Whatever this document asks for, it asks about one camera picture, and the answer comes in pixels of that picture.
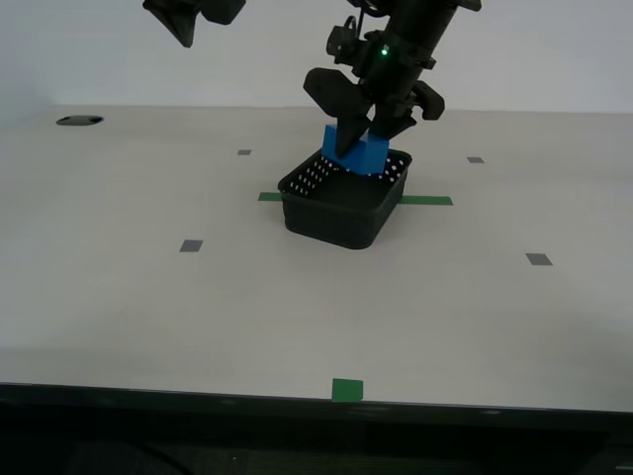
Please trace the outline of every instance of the blue block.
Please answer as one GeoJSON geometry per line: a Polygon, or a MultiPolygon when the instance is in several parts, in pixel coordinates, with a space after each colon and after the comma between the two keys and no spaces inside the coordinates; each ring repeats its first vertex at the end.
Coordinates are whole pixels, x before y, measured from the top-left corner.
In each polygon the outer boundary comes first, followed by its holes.
{"type": "Polygon", "coordinates": [[[338,163],[359,175],[382,173],[387,162],[389,141],[366,133],[360,141],[345,154],[336,155],[336,126],[325,126],[325,138],[321,153],[325,158],[338,163]]]}

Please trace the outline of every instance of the black basket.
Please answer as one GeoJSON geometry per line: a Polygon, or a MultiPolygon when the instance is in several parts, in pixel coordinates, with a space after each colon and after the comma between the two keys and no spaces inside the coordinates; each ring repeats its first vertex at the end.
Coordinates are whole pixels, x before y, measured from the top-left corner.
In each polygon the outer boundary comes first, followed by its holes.
{"type": "Polygon", "coordinates": [[[411,156],[389,150],[383,174],[359,176],[320,150],[279,182],[286,228],[350,249],[374,242],[405,192],[411,156]]]}

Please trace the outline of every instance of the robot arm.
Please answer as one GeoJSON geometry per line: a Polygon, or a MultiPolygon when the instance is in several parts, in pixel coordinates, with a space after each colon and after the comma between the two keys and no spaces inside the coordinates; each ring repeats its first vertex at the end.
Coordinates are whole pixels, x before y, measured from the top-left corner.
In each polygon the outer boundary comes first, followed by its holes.
{"type": "MultiPolygon", "coordinates": [[[[145,0],[143,6],[185,47],[193,43],[199,13],[213,23],[230,24],[246,0],[145,0]]],[[[323,111],[338,122],[336,154],[344,156],[369,130],[390,140],[416,124],[414,107],[422,119],[437,120],[444,99],[419,80],[432,69],[432,54],[459,7],[478,12],[481,0],[347,0],[361,14],[343,27],[334,27],[327,53],[335,63],[347,64],[359,78],[352,83],[336,69],[316,68],[304,88],[323,111]],[[364,15],[390,17],[385,31],[360,38],[364,15]],[[367,118],[376,106],[373,122],[367,118]]]]}

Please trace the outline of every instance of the white wall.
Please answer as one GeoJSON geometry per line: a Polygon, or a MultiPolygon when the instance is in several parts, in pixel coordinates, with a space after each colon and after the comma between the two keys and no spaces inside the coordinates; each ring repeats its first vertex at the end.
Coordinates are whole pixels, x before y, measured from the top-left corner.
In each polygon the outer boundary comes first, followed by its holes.
{"type": "Polygon", "coordinates": [[[21,7],[0,0],[0,126],[20,120],[47,104],[38,75],[31,32],[21,7]]]}
{"type": "MultiPolygon", "coordinates": [[[[633,112],[633,1],[483,3],[459,12],[426,76],[450,108],[633,112]]],[[[353,12],[345,0],[249,0],[229,28],[201,19],[187,50],[141,0],[18,8],[31,36],[14,75],[36,71],[56,103],[140,105],[311,105],[305,74],[331,64],[325,40],[353,12]]]]}

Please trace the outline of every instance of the black plastic basket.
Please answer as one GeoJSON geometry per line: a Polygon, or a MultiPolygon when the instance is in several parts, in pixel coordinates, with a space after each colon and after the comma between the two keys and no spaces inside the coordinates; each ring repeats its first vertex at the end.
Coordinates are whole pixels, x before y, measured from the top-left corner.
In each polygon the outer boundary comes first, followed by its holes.
{"type": "Polygon", "coordinates": [[[286,228],[350,249],[376,239],[405,192],[411,156],[389,150],[385,170],[359,176],[320,150],[279,182],[286,228]]]}

